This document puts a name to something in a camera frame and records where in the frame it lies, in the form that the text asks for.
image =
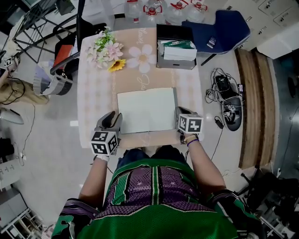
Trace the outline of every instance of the purple bracelet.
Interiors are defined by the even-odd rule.
[[[194,142],[194,141],[199,141],[199,140],[198,140],[198,139],[194,139],[194,140],[190,141],[190,142],[187,144],[187,147],[189,146],[189,144],[191,144],[191,143]]]

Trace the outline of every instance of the white board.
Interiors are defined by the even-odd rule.
[[[121,133],[138,133],[175,129],[173,88],[158,88],[117,94],[122,113]]]

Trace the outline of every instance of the blue chair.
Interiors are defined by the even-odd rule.
[[[197,52],[212,54],[202,66],[216,54],[225,54],[236,49],[250,36],[250,29],[242,15],[232,10],[217,10],[214,25],[184,21],[182,26],[192,28]],[[207,46],[211,37],[216,39],[214,48]]]

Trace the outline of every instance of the chair backrest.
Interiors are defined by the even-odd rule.
[[[250,35],[248,25],[238,11],[217,10],[214,27],[224,51],[235,49]]]
[[[78,51],[81,50],[82,40],[85,37],[95,34],[93,25],[90,22],[87,22],[82,19],[84,5],[85,5],[85,0],[79,0],[78,13],[77,13],[77,25],[76,25]]]

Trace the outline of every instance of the table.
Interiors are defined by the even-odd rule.
[[[88,47],[96,36],[82,41],[78,69],[78,122],[80,142],[83,148],[90,147],[91,132],[98,119],[115,110],[118,112],[117,93],[140,91],[152,88],[175,87],[178,106],[203,116],[203,104],[199,69],[156,68],[156,28],[135,28],[114,32],[118,42],[124,45],[123,59],[127,60],[122,70],[109,73],[87,62]],[[179,144],[179,133],[174,130],[120,135],[121,148]]]
[[[44,48],[44,45],[47,44],[46,40],[44,39],[43,35],[42,35],[42,31],[46,25],[47,22],[58,26],[56,23],[46,19],[46,14],[48,14],[51,10],[55,9],[55,4],[58,0],[41,0],[40,2],[38,2],[37,4],[35,4],[23,17],[23,20],[21,21],[14,37],[13,37],[13,41],[18,45],[18,47],[21,49],[22,52],[24,52],[27,56],[30,57],[31,60],[33,60],[35,63],[39,62],[39,58],[41,56],[42,50],[48,51],[50,53],[55,53],[54,51],[48,50],[46,48]],[[41,24],[40,26],[36,25],[36,22],[39,21],[40,19],[45,20],[45,23]],[[31,36],[29,36],[29,34],[26,32],[28,29],[33,29],[33,32],[31,34]],[[17,37],[21,34],[24,33],[28,38],[29,38],[29,42],[25,42],[22,40],[17,39]],[[39,39],[43,40],[43,45],[40,47],[37,45],[37,42]],[[24,49],[19,43],[23,43],[26,44],[30,47],[36,47],[40,49],[40,53],[38,56],[38,60],[35,60],[28,52],[28,47],[26,49]]]

